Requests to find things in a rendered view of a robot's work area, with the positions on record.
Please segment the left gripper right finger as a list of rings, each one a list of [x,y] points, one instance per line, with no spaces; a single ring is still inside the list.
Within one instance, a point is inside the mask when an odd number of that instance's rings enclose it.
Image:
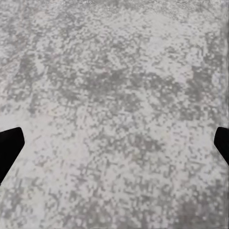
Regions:
[[[218,127],[215,138],[214,145],[221,153],[227,164],[229,165],[229,129],[224,127]]]

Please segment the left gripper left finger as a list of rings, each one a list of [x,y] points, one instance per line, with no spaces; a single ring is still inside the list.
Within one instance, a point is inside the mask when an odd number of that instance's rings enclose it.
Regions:
[[[0,184],[25,145],[20,127],[0,132]]]

